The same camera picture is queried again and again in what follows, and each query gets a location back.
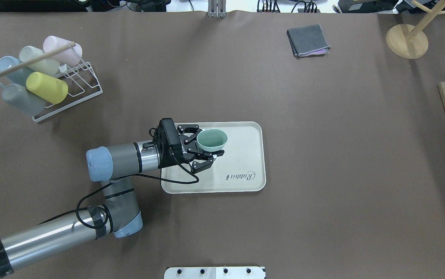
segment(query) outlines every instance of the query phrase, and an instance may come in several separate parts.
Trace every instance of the tray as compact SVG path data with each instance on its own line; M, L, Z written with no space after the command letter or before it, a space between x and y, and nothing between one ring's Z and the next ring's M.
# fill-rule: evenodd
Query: tray
M200 182L176 184L161 181L169 194L255 192L266 184L262 128L255 122L198 122L202 129L221 129L228 135L224 156L216 158L210 169L197 173ZM179 166L161 170L162 178L192 181Z

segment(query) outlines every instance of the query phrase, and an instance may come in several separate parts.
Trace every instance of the pink cup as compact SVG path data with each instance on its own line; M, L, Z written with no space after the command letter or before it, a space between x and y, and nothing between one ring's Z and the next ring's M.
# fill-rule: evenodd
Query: pink cup
M44 52L52 51L60 46L67 45L69 42L70 41L66 39L62 39L56 36L49 36L43 42L43 51ZM81 56L83 55L83 50L81 49L81 46L79 44L76 44L76 46L72 49L74 49L74 51L68 49L61 53L53 55L52 58L59 60L64 64L67 64L69 67L74 67L80 62Z

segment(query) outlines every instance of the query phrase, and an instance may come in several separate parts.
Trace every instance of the black box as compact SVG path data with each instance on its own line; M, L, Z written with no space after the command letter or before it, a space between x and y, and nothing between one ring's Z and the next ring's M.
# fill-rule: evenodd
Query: black box
M339 0L338 6L342 13L366 14L384 10L392 10L398 0Z

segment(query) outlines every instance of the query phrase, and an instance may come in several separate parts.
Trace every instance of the round wooden base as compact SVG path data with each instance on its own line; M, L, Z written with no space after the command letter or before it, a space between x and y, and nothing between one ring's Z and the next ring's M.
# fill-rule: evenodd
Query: round wooden base
M407 35L414 28L410 24L398 24L391 27L386 33L386 42L390 49L398 56L407 59L416 59L428 51L428 38L421 31L412 41L407 42Z

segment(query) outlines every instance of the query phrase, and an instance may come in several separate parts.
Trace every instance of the pale yellow cup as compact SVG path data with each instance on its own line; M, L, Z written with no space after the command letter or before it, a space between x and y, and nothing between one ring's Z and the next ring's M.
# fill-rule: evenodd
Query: pale yellow cup
M26 79L26 88L52 104L62 102L68 93L68 86L65 81L37 71L30 74Z

